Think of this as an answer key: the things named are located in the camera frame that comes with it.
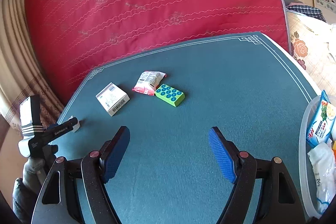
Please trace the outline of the grey gloved left hand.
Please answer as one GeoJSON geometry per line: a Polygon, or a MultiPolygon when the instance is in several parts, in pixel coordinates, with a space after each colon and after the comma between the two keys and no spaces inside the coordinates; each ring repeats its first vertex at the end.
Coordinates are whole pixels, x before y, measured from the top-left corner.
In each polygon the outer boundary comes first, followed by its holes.
{"type": "Polygon", "coordinates": [[[44,179],[38,178],[38,172],[44,171],[45,164],[53,164],[56,156],[51,153],[47,160],[29,157],[22,171],[22,178],[17,178],[13,188],[13,212],[21,223],[31,223],[35,204],[44,179]]]}

